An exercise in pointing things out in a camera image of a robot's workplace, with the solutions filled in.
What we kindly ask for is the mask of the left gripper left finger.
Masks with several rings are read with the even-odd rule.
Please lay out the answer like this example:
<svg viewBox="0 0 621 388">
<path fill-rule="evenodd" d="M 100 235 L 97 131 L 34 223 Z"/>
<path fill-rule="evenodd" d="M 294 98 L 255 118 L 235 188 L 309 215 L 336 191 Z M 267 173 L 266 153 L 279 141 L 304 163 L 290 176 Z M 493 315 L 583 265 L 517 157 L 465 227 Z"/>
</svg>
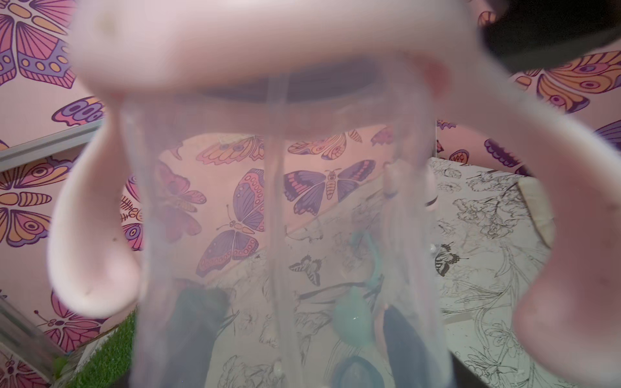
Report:
<svg viewBox="0 0 621 388">
<path fill-rule="evenodd" d="M 203 387 L 230 308 L 219 288 L 185 287 L 137 311 L 129 371 L 112 387 Z"/>
</svg>

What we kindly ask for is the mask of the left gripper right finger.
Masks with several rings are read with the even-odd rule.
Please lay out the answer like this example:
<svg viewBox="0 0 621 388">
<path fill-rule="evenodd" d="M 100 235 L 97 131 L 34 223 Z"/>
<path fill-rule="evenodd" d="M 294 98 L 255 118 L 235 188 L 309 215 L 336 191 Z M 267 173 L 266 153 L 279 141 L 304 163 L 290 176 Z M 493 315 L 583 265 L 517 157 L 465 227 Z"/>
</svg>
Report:
<svg viewBox="0 0 621 388">
<path fill-rule="evenodd" d="M 396 387 L 485 387 L 451 352 L 450 369 L 443 371 L 396 307 L 389 306 L 383 312 L 383 341 Z"/>
</svg>

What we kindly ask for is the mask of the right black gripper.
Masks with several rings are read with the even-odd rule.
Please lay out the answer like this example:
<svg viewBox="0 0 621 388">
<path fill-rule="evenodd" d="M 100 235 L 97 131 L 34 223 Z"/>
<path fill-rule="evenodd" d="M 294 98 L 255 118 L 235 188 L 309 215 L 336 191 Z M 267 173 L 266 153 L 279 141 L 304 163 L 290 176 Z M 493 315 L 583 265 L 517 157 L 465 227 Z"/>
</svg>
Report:
<svg viewBox="0 0 621 388">
<path fill-rule="evenodd" d="M 620 38 L 620 1 L 490 1 L 486 48 L 507 71 L 550 68 Z"/>
</svg>

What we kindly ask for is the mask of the clear baby bottle body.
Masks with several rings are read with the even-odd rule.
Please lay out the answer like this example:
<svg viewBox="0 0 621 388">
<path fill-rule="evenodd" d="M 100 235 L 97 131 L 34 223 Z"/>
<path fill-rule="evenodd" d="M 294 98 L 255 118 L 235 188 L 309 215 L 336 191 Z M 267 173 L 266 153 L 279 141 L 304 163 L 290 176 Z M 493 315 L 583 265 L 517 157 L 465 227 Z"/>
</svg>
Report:
<svg viewBox="0 0 621 388">
<path fill-rule="evenodd" d="M 430 165 L 425 165 L 420 172 L 414 171 L 412 166 L 403 160 L 384 163 L 383 195 L 387 200 L 392 200 L 400 193 L 406 193 L 410 184 L 424 191 L 423 200 L 427 211 L 433 212 L 438 208 L 438 189 Z"/>
</svg>

